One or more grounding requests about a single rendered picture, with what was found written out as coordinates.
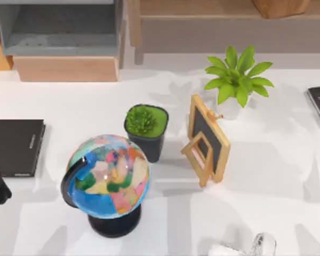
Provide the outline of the grass plant in black pot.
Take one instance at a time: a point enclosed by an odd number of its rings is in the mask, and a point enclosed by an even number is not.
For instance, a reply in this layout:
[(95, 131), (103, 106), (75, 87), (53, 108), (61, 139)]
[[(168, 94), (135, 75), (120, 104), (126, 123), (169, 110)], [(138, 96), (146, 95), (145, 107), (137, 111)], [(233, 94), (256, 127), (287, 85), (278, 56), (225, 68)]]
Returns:
[(159, 106), (137, 104), (126, 113), (127, 136), (142, 149), (150, 163), (159, 161), (168, 122), (168, 112)]

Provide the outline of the wooden framed blackboard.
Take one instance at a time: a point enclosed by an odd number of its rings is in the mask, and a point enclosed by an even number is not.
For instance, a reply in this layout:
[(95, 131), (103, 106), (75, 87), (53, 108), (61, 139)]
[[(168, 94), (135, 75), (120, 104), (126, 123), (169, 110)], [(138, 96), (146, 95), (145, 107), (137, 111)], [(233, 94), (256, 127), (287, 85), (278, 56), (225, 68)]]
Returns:
[(188, 138), (181, 153), (187, 157), (199, 186), (205, 187), (208, 179), (218, 183), (223, 180), (229, 158), (231, 143), (217, 123), (223, 115), (216, 115), (198, 94), (190, 100)]

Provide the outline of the colourful globe on black stand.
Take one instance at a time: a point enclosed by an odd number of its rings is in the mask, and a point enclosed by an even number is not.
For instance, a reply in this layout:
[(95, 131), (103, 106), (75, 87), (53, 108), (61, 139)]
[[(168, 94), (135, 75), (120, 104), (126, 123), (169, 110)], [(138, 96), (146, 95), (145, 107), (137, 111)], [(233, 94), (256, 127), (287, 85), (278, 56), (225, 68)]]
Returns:
[(67, 205), (87, 215), (95, 232), (117, 238), (138, 225), (149, 185), (150, 168), (142, 149), (120, 135), (103, 134), (73, 152), (60, 191)]

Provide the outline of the leafy plant in white pot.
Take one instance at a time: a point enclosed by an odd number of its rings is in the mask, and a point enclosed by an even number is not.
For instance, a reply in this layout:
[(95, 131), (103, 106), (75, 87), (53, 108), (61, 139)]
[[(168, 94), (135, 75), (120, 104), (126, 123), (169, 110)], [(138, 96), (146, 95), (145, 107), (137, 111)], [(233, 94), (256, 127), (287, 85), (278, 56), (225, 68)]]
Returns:
[(218, 90), (216, 108), (218, 114), (225, 119), (237, 119), (253, 94), (267, 98), (267, 87), (274, 87), (269, 79), (261, 76), (273, 63), (256, 62), (254, 54), (254, 46), (248, 46), (238, 55), (230, 45), (223, 60), (216, 56), (207, 57), (210, 65), (205, 68), (205, 72), (215, 78), (207, 82), (204, 89)]

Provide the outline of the pale wooden drawer front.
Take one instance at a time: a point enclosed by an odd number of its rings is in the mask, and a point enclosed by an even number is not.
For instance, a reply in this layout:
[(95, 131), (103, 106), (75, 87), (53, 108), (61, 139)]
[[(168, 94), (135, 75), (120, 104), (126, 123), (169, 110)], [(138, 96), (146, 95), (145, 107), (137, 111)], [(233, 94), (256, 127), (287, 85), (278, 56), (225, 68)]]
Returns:
[(108, 56), (13, 57), (23, 82), (115, 82), (120, 58)]

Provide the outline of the wooden open shelf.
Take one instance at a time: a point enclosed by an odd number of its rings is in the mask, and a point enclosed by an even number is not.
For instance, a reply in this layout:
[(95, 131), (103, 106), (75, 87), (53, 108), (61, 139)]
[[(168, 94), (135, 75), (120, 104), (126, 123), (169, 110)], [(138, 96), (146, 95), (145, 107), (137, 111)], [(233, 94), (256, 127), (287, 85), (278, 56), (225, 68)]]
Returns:
[(320, 55), (320, 0), (305, 13), (265, 19), (251, 0), (126, 0), (130, 44), (139, 53)]

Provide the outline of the black book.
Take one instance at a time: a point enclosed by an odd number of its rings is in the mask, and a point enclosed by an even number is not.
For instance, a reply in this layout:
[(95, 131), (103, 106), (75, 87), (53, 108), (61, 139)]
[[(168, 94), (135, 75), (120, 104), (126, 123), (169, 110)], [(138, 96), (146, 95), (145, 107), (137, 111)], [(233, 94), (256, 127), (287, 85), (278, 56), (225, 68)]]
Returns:
[(42, 146), (42, 119), (0, 119), (0, 172), (4, 177), (33, 177)]

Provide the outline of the brown wooden block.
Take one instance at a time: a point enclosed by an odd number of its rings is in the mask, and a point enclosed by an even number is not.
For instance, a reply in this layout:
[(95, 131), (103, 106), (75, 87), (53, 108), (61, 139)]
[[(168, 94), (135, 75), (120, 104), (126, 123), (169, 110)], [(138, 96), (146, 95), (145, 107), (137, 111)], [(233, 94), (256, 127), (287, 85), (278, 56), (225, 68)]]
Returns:
[(277, 19), (306, 12), (311, 0), (251, 0), (265, 19)]

